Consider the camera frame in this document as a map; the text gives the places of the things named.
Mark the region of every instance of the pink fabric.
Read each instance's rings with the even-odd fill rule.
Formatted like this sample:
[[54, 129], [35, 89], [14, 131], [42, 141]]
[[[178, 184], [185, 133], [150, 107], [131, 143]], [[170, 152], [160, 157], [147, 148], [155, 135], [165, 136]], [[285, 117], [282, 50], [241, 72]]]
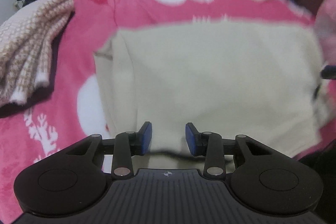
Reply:
[[[270, 22], [313, 20], [280, 0], [75, 0], [76, 14], [60, 47], [55, 91], [47, 102], [25, 114], [0, 120], [0, 219], [11, 223], [21, 209], [13, 193], [20, 171], [93, 133], [107, 137], [95, 80], [93, 51], [118, 27], [245, 18]], [[322, 132], [335, 132], [335, 123]]]
[[324, 0], [316, 15], [314, 29], [325, 61], [336, 65], [336, 0]]

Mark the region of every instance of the round black pad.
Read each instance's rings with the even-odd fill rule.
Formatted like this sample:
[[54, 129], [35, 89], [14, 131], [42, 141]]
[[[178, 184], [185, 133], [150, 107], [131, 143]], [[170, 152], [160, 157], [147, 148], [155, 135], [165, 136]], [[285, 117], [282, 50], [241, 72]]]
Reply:
[[268, 189], [275, 191], [289, 191], [294, 189], [298, 183], [298, 177], [284, 169], [269, 169], [261, 173], [260, 182]]
[[80, 212], [102, 197], [105, 174], [82, 155], [54, 154], [26, 169], [14, 182], [23, 211], [41, 216]]
[[76, 182], [76, 173], [67, 169], [49, 170], [39, 177], [39, 185], [52, 192], [67, 190], [74, 186]]
[[242, 203], [278, 216], [313, 210], [323, 191], [314, 170], [284, 155], [248, 158], [233, 172], [230, 184]]

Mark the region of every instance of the ribbed black surface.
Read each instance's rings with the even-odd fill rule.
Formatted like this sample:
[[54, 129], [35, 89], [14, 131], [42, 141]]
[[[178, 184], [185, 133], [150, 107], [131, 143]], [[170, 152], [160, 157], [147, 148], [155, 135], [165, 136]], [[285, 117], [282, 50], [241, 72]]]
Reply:
[[220, 181], [197, 170], [142, 169], [115, 181], [99, 203], [67, 218], [22, 215], [14, 224], [322, 224], [313, 213], [274, 218], [238, 203]]

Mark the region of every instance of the white leaf pattern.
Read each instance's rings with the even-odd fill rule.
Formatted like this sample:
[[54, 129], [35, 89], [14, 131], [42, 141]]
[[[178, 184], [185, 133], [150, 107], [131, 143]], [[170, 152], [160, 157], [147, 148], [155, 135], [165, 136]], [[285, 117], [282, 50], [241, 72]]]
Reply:
[[33, 161], [34, 163], [60, 150], [57, 148], [56, 143], [58, 140], [58, 133], [55, 127], [48, 125], [47, 115], [43, 113], [38, 115], [37, 121], [39, 125], [36, 125], [33, 121], [33, 111], [32, 109], [28, 109], [24, 112], [24, 121], [26, 122], [30, 138], [39, 141], [44, 152], [44, 155], [38, 155]]
[[[229, 17], [227, 14], [222, 15], [219, 19], [216, 19], [216, 21], [229, 21]], [[211, 22], [211, 17], [210, 16], [195, 16], [193, 15], [193, 20], [192, 22], [194, 23], [207, 23]]]

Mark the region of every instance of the small logo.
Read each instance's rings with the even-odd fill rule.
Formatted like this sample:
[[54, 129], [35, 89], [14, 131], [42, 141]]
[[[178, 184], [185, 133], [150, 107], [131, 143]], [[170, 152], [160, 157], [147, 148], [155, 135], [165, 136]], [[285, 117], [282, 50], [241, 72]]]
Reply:
[[173, 173], [170, 172], [170, 171], [166, 171], [166, 172], [164, 172], [163, 174], [164, 174], [166, 177], [169, 177], [169, 176], [173, 175]]

